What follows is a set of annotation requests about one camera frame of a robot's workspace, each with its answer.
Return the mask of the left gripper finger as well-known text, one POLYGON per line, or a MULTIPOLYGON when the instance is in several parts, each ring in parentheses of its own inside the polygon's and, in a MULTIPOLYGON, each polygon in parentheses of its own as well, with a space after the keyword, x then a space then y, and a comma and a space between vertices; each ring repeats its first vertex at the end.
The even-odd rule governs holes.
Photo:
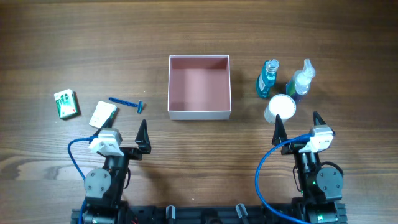
POLYGON ((143 119, 141 122, 135 143, 138 145, 139 149, 150 149, 150 140, 147 132, 147 121, 145 119, 143 119))
POLYGON ((100 133, 103 129, 106 128, 112 128, 113 125, 113 118, 109 117, 104 124, 102 125, 102 127, 99 128, 98 132, 100 133))

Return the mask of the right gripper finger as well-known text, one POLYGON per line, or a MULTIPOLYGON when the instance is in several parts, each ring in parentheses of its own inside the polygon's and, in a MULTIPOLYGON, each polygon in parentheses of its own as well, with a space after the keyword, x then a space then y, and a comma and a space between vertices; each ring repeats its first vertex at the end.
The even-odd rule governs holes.
POLYGON ((317 111, 313 112, 313 123, 315 126, 326 125, 326 122, 322 119, 317 111))
POLYGON ((285 132, 284 122, 282 121, 279 114, 275 117, 275 130, 272 138, 272 145, 276 146, 288 139, 287 133, 285 132))

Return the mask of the cotton swab round container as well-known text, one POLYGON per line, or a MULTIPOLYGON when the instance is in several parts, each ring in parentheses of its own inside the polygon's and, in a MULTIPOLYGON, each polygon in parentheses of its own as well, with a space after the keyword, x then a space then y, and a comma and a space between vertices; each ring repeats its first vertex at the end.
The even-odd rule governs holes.
POLYGON ((290 119, 296 112, 296 103, 288 95, 278 94, 273 96, 266 109, 264 110, 264 118, 270 123, 274 124, 276 116, 279 115, 282 122, 290 119))

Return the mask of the blue disposable razor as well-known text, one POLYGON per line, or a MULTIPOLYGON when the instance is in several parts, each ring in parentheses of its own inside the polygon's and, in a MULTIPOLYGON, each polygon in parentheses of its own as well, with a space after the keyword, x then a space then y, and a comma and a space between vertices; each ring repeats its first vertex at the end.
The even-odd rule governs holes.
POLYGON ((109 97, 108 100, 112 101, 114 103, 119 103, 119 104, 122 104, 122 105, 126 105, 126 106, 137 108, 137 114, 141 114, 142 113, 142 109, 143 109, 143 106, 144 106, 143 101, 141 101, 141 100, 138 103, 133 103, 133 102, 126 101, 126 100, 120 100, 120 99, 113 98, 113 97, 109 97))

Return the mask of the clear spray bottle blue label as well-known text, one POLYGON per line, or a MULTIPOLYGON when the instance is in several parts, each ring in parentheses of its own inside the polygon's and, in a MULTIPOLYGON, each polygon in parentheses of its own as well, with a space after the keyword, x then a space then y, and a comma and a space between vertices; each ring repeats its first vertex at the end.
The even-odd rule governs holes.
POLYGON ((286 84, 285 94, 290 96, 296 104, 299 103, 301 99, 308 94, 312 79, 315 75, 316 71, 311 61, 305 59, 303 69, 297 70, 286 84))

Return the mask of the green white soap box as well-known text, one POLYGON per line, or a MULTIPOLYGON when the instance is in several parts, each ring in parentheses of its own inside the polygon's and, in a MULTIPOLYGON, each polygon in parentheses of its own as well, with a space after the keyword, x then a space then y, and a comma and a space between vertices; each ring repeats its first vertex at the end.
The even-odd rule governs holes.
POLYGON ((60 119, 69 119, 79 114, 75 92, 71 89, 63 90, 54 94, 55 102, 60 119))

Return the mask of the teal mouthwash bottle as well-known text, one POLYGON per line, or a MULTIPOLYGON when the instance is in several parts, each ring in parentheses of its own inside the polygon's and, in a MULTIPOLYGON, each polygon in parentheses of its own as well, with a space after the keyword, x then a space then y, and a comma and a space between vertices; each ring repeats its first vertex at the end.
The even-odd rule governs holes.
POLYGON ((260 98, 268 98, 271 88, 275 85, 279 61, 266 60, 256 81, 256 91, 260 98))

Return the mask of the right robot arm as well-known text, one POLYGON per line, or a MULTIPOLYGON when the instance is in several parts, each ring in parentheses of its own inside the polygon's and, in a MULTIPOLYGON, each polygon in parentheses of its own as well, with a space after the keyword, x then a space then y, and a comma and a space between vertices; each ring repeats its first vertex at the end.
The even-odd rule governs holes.
POLYGON ((279 115, 275 119, 272 138, 274 146, 282 143, 281 154, 293 155, 295 165, 293 175, 300 197, 290 203, 274 204, 274 208, 284 215, 308 223, 344 223, 347 221, 342 199, 343 170, 330 161, 322 162, 319 153, 330 148, 335 137, 332 130, 318 112, 313 112, 314 126, 309 137, 289 143, 284 124, 279 115))

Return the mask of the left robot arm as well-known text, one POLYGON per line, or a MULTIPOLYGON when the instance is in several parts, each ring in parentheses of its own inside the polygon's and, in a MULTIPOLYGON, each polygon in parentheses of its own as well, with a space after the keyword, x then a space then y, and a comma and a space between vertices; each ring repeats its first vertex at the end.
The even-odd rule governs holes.
POLYGON ((78 223, 139 222, 129 203, 121 197, 131 178, 129 162, 140 161, 144 154, 151 153, 147 122, 145 119, 141 121, 135 138, 136 147, 122 147, 121 134, 112 124, 113 120, 108 118, 89 138, 89 149, 104 157, 104 165, 85 177, 85 202, 79 212, 78 223))

